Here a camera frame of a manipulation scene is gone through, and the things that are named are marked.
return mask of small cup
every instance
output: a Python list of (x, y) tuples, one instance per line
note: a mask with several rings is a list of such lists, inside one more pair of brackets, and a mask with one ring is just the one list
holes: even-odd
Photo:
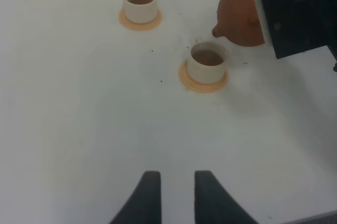
[(123, 0), (124, 13), (127, 19), (137, 24), (145, 24), (153, 21), (158, 14), (157, 0), (139, 5)]
[[(193, 57), (201, 50), (211, 50), (222, 57), (222, 63), (214, 66), (204, 65)], [(215, 84), (221, 81), (226, 72), (226, 49), (214, 42), (199, 42), (193, 46), (187, 59), (187, 73), (196, 82), (201, 84)]]

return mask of teapot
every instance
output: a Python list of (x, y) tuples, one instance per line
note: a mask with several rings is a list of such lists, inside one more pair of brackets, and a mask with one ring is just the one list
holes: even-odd
[(264, 44), (254, 0), (220, 0), (212, 34), (245, 47)]

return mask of brown liquid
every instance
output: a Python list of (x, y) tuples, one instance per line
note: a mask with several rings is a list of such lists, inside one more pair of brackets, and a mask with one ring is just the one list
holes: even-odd
[(128, 2), (137, 4), (137, 5), (144, 5), (152, 2), (153, 0), (128, 0)]
[(223, 58), (210, 49), (199, 50), (192, 57), (202, 65), (215, 66), (223, 63)]

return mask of white surface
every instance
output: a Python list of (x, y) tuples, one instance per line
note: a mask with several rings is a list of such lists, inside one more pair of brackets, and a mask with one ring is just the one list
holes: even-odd
[(1, 223), (108, 223), (146, 170), (162, 173), (164, 224), (194, 223), (201, 169), (261, 224), (337, 210), (327, 48), (276, 60), (218, 39), (228, 86), (179, 82), (218, 1), (158, 0), (163, 23), (139, 33), (122, 0), (0, 0)]

